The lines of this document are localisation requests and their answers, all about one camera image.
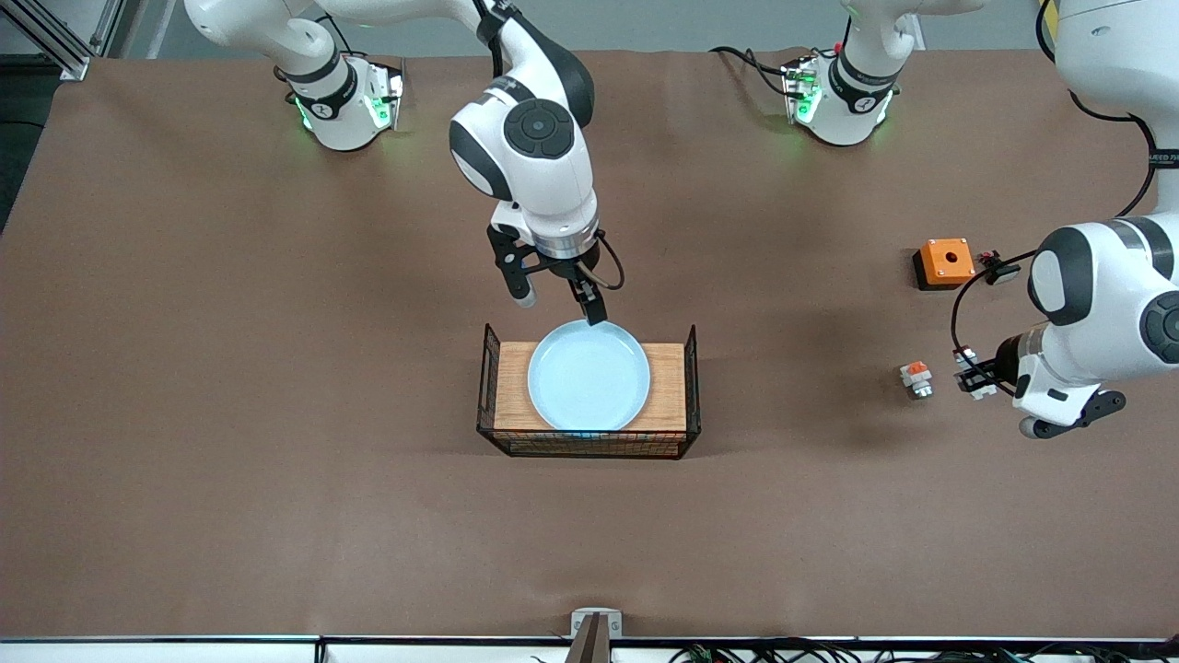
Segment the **orange box with hole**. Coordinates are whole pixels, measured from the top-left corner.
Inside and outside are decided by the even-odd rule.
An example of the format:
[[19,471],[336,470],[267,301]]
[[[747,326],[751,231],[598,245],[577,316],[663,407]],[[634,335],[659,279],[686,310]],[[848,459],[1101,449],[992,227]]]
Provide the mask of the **orange box with hole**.
[[976,277],[979,271],[964,238],[931,238],[913,252],[918,290],[951,291]]

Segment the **aluminium extrusion frame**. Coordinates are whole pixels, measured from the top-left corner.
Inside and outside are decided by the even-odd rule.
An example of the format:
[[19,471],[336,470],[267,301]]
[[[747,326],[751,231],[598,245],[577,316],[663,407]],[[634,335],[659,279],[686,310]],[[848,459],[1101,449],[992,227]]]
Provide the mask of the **aluminium extrusion frame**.
[[88,64],[107,55],[127,0],[0,0],[0,55],[8,25],[38,54],[62,71],[62,80],[81,81]]

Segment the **white table edge rail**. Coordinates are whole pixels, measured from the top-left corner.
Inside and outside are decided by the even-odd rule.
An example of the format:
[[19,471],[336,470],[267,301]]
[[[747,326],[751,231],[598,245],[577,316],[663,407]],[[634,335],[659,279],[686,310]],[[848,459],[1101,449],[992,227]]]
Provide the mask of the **white table edge rail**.
[[[564,663],[569,636],[0,638],[0,663]],[[1179,663],[1157,638],[625,636],[612,663]]]

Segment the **wooden board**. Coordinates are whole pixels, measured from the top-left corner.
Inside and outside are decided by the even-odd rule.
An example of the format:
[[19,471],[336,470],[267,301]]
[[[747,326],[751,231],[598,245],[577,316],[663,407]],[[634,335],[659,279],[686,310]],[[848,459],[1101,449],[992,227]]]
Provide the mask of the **wooden board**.
[[[643,343],[651,369],[648,398],[643,411],[623,428],[624,432],[671,431],[689,428],[686,406],[687,382],[683,352],[676,343]],[[528,365],[536,343],[500,344],[496,375],[496,412],[494,428],[514,431],[552,431],[535,411],[528,394]]]

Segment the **light blue round plate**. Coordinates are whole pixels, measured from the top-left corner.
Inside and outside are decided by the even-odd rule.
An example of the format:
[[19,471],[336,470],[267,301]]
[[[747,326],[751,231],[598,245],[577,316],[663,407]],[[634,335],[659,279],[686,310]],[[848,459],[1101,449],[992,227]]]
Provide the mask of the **light blue round plate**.
[[531,406],[556,431],[613,432],[640,415],[651,380],[648,353],[631,332],[571,320],[531,354],[527,390]]

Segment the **white switch block green tab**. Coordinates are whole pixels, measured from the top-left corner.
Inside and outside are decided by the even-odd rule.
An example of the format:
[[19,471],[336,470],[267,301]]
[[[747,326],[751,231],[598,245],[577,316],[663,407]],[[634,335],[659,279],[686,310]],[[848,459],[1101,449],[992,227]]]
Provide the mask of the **white switch block green tab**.
[[[963,393],[964,393],[964,375],[969,375],[970,373],[973,373],[967,369],[967,357],[970,357],[971,355],[977,356],[977,353],[973,352],[973,349],[969,348],[968,344],[962,344],[962,347],[957,348],[956,352],[954,352],[955,362],[960,368],[960,372],[957,372],[954,375],[954,378],[959,387],[959,390],[963,390]],[[982,400],[986,396],[971,396],[971,399],[974,399],[975,401]]]

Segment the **grey metal bracket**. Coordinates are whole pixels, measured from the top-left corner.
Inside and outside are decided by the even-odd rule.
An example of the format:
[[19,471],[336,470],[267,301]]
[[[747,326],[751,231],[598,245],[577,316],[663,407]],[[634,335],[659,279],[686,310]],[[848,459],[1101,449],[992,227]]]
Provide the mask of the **grey metal bracket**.
[[578,608],[571,612],[571,634],[569,639],[574,639],[578,636],[578,631],[585,622],[590,624],[597,624],[598,634],[607,634],[610,639],[620,639],[624,637],[623,630],[623,612],[618,609],[612,608]]

